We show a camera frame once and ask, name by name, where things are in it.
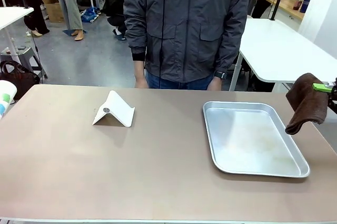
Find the person's right hand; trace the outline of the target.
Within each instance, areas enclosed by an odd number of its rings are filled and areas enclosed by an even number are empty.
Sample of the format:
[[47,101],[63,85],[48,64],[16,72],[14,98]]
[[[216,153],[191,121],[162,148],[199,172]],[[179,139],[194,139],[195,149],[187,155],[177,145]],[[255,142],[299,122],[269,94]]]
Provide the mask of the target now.
[[144,62],[134,61],[134,76],[135,76],[135,87],[139,89],[147,89],[148,83],[145,78]]

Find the person's left hand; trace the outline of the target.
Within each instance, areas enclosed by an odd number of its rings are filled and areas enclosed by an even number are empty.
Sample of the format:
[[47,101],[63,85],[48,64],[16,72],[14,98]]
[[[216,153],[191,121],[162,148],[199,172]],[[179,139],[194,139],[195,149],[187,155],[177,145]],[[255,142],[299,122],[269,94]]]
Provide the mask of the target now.
[[208,91],[221,91],[222,90],[222,82],[223,80],[219,77],[214,77],[209,83],[207,90]]

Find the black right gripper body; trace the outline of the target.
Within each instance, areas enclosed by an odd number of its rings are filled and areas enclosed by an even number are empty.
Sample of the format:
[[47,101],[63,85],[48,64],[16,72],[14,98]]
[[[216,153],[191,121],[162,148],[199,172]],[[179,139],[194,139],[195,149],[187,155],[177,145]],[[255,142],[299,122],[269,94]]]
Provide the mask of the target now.
[[337,114],[337,78],[333,82],[333,86],[331,88],[331,92],[328,93],[329,99],[328,99],[328,107],[335,113]]

